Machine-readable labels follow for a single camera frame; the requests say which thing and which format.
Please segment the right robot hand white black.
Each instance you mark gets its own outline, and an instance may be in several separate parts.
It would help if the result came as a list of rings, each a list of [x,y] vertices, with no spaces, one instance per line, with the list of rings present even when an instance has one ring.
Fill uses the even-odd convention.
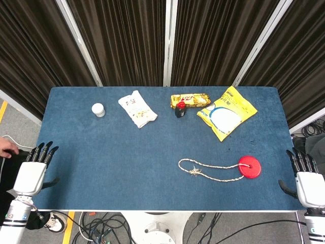
[[[286,154],[291,162],[296,190],[291,190],[284,181],[279,180],[281,190],[298,199],[305,208],[324,208],[324,177],[319,173],[316,161],[294,147]]]

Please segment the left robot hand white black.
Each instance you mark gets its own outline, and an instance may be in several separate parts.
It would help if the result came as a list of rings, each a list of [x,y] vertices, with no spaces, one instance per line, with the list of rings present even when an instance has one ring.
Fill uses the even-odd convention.
[[[52,141],[46,144],[42,142],[27,154],[13,186],[13,191],[17,195],[32,197],[60,181],[59,177],[49,182],[44,181],[54,153],[59,149],[58,146],[52,147],[52,144]]]

